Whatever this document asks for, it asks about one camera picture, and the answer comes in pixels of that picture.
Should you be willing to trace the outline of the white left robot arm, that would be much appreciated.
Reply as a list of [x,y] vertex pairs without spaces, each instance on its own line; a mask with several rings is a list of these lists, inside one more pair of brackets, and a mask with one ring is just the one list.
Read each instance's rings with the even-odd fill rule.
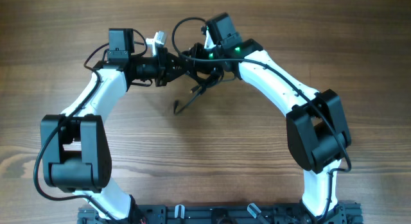
[[40,124],[41,149],[33,183],[44,198],[56,202],[84,199],[105,223],[147,223],[133,196],[111,177],[112,157],[104,122],[130,86],[164,85],[191,70],[189,51],[173,55],[162,46],[160,33],[140,43],[152,56],[136,53],[133,28],[111,28],[101,45],[102,59],[79,97]]

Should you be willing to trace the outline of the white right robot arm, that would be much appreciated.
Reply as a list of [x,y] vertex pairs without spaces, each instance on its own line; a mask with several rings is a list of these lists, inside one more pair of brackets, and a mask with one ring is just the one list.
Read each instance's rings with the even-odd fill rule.
[[193,70],[208,74],[201,91],[222,80],[225,72],[255,87],[285,116],[288,150],[302,168],[301,206],[316,223],[330,220],[338,206],[337,175],[352,169],[347,147],[351,144],[340,97],[331,89],[319,92],[296,80],[276,64],[252,39],[243,40],[227,13],[204,21],[203,44],[180,56]]

